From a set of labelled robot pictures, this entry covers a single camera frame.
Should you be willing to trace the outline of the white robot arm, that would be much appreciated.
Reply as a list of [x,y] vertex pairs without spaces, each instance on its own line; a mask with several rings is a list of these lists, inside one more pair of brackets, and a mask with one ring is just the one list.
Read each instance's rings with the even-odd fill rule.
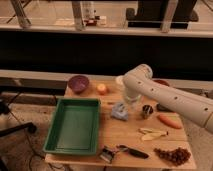
[[159,84],[150,66],[140,64],[123,75],[125,98],[145,95],[213,134],[213,100]]

